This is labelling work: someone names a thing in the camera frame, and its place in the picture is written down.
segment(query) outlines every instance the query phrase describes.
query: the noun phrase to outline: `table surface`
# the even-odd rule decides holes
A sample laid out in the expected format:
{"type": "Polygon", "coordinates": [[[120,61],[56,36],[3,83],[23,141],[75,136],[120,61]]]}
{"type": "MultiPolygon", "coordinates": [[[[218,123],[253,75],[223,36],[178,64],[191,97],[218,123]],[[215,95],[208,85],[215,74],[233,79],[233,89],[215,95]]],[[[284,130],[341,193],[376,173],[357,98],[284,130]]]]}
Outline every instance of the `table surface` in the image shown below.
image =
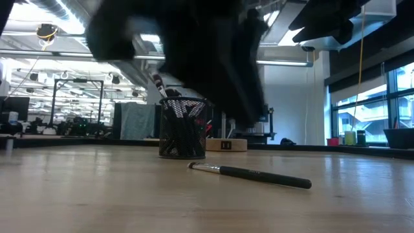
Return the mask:
{"type": "Polygon", "coordinates": [[[0,157],[0,231],[414,232],[414,162],[248,151],[206,162],[310,179],[301,190],[189,170],[158,148],[66,146],[0,157]]]}

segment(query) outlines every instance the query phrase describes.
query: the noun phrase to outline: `white wall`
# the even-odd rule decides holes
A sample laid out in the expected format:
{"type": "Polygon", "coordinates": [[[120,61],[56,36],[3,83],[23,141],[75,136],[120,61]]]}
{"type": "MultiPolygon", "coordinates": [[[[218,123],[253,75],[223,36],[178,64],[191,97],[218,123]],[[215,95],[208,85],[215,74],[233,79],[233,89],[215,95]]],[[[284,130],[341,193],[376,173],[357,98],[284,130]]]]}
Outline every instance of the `white wall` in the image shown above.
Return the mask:
{"type": "Polygon", "coordinates": [[[279,144],[282,138],[288,138],[304,145],[306,137],[307,145],[325,145],[331,131],[330,97],[323,84],[329,76],[329,53],[321,52],[311,68],[266,66],[264,76],[265,98],[275,110],[277,133],[275,141],[268,143],[279,144]]]}

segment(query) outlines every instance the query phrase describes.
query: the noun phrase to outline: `brush handle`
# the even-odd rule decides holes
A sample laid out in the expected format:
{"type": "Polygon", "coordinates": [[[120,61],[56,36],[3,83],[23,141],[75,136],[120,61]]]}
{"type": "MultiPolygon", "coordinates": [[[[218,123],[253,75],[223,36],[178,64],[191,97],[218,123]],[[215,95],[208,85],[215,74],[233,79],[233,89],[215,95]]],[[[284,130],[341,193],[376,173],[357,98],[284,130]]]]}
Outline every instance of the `brush handle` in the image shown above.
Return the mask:
{"type": "Polygon", "coordinates": [[[312,183],[308,179],[301,179],[301,178],[290,177],[286,175],[278,175],[278,174],[272,174],[272,173],[267,173],[267,172],[247,170],[243,168],[220,166],[220,174],[248,179],[251,181],[260,181],[260,182],[266,182],[266,183],[272,183],[272,184],[280,184],[280,185],[292,186],[296,188],[309,189],[312,187],[312,183]]]}

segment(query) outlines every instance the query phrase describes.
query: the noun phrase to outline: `glass window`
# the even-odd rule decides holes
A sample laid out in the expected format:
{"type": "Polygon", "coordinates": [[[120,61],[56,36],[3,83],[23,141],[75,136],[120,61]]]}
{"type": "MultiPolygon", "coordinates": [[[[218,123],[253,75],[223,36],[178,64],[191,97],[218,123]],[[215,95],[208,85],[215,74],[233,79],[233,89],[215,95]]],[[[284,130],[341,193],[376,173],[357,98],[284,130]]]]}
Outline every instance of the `glass window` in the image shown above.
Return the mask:
{"type": "Polygon", "coordinates": [[[396,72],[398,91],[414,88],[414,63],[398,68],[396,72]]]}
{"type": "MultiPolygon", "coordinates": [[[[384,96],[387,94],[387,85],[381,85],[379,87],[375,87],[374,89],[371,89],[369,91],[360,93],[358,95],[358,101],[367,100],[369,98],[374,98],[378,96],[384,96]]],[[[346,98],[345,100],[341,100],[337,103],[337,106],[342,106],[345,104],[355,103],[356,102],[356,95],[352,96],[350,98],[346,98]]]]}
{"type": "Polygon", "coordinates": [[[399,98],[398,109],[400,112],[399,128],[414,128],[414,95],[399,98]]]}
{"type": "Polygon", "coordinates": [[[388,128],[387,102],[380,101],[356,107],[338,110],[339,134],[345,135],[345,131],[365,130],[367,142],[387,142],[384,129],[388,128]]]}

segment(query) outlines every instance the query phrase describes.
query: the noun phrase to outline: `computer monitor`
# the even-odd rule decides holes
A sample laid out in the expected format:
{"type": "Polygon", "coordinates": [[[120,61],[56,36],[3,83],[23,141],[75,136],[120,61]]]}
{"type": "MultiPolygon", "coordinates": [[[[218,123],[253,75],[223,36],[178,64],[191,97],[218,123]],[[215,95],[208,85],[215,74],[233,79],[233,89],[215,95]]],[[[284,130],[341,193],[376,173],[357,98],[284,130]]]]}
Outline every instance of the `computer monitor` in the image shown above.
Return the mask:
{"type": "Polygon", "coordinates": [[[27,121],[29,97],[0,97],[1,113],[17,112],[19,113],[18,120],[27,121]]]}

